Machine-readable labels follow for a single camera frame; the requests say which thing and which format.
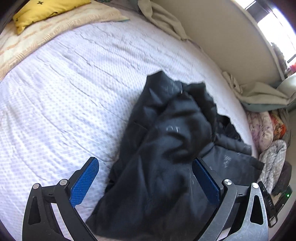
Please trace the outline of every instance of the yellow pillow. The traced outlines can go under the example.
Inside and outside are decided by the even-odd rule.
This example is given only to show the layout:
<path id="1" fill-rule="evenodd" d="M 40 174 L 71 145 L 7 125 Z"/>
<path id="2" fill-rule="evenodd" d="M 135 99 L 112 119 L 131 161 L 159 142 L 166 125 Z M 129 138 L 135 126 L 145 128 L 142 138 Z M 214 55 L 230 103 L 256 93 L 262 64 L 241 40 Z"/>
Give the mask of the yellow pillow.
<path id="1" fill-rule="evenodd" d="M 17 33 L 21 34 L 27 26 L 37 21 L 70 11 L 90 2 L 91 0 L 30 0 L 13 16 Z"/>

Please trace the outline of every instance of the screw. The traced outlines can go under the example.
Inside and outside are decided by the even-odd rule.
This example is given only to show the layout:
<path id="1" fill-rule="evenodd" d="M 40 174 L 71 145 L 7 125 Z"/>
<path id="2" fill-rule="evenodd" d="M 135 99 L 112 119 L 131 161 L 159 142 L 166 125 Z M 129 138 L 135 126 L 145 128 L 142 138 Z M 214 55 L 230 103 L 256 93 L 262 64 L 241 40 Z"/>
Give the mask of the screw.
<path id="1" fill-rule="evenodd" d="M 61 186 L 64 186 L 64 185 L 67 184 L 67 182 L 68 182 L 68 180 L 63 179 L 63 180 L 61 180 L 61 181 L 59 182 L 59 184 L 60 184 Z"/>
<path id="2" fill-rule="evenodd" d="M 226 184 L 226 185 L 231 185 L 232 184 L 232 181 L 231 180 L 229 180 L 229 179 L 225 179 L 224 180 L 224 183 Z"/>
<path id="3" fill-rule="evenodd" d="M 259 187 L 259 185 L 257 183 L 252 183 L 252 186 L 253 186 L 253 188 L 256 188 L 256 189 Z"/>
<path id="4" fill-rule="evenodd" d="M 38 183 L 35 183 L 34 185 L 33 185 L 33 189 L 37 189 L 39 187 L 39 184 Z"/>

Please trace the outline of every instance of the black jacket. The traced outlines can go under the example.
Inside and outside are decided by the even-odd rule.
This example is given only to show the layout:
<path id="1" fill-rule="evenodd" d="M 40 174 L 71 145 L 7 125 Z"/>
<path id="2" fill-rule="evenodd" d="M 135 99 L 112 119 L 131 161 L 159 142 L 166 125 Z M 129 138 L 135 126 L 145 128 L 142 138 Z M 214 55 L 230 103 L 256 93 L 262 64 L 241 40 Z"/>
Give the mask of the black jacket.
<path id="1" fill-rule="evenodd" d="M 257 181 L 263 167 L 217 114 L 205 84 L 148 76 L 105 195 L 86 223 L 119 240 L 192 241 L 216 208 L 192 173 L 196 157 L 237 185 Z"/>

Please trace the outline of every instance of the textured mattress cover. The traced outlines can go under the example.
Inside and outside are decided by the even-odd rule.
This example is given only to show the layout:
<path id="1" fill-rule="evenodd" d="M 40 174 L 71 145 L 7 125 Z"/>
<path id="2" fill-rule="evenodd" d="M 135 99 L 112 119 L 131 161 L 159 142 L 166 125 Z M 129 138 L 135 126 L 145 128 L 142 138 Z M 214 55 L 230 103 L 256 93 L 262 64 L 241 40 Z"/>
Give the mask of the textured mattress cover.
<path id="1" fill-rule="evenodd" d="M 55 185 L 94 156 L 99 173 L 76 206 L 84 221 L 89 217 L 146 76 L 159 70 L 185 83 L 205 82 L 218 112 L 254 146 L 246 114 L 215 63 L 137 13 L 122 14 L 131 21 L 89 24 L 56 37 L 0 83 L 0 219 L 17 241 L 32 185 Z"/>

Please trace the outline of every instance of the bedding pile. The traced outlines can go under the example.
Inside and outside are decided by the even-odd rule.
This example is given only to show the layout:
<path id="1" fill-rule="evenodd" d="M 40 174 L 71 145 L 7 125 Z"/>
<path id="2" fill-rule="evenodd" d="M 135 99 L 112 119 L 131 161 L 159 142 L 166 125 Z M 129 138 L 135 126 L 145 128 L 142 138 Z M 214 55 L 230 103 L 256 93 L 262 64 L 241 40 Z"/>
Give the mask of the bedding pile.
<path id="1" fill-rule="evenodd" d="M 264 165 L 217 114 L 204 83 L 187 85 L 164 72 L 148 76 L 105 195 L 86 224 L 118 240 L 194 240 L 217 207 L 193 175 L 197 157 L 222 179 L 245 186 Z"/>
<path id="2" fill-rule="evenodd" d="M 270 113 L 247 111 L 246 114 L 253 140 L 260 155 L 259 160 L 264 163 L 264 169 L 258 181 L 263 182 L 269 193 L 278 194 L 279 190 L 285 191 L 284 187 L 287 188 L 289 184 L 287 180 L 291 178 L 289 175 L 291 168 L 286 168 L 283 174 L 281 173 L 291 139 L 287 109 L 273 110 Z"/>
<path id="3" fill-rule="evenodd" d="M 230 118 L 256 155 L 245 112 L 215 63 L 144 16 L 121 13 L 130 21 L 91 23 L 56 36 L 0 83 L 0 219 L 16 241 L 32 185 L 56 185 L 94 156 L 99 173 L 76 206 L 86 221 L 104 195 L 146 78 L 159 70 L 185 84 L 205 82 L 217 112 Z"/>

